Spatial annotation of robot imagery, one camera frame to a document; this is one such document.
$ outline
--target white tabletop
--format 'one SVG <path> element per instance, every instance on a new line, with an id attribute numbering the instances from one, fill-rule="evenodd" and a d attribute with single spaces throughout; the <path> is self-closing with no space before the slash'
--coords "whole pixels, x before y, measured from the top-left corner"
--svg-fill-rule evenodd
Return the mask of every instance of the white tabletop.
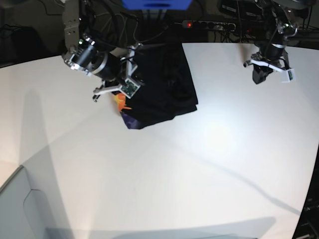
<path id="1" fill-rule="evenodd" d="M 0 152 L 76 239 L 290 239 L 319 143 L 319 52 L 255 85 L 253 45 L 185 44 L 196 112 L 128 130 L 60 57 L 0 69 Z"/>

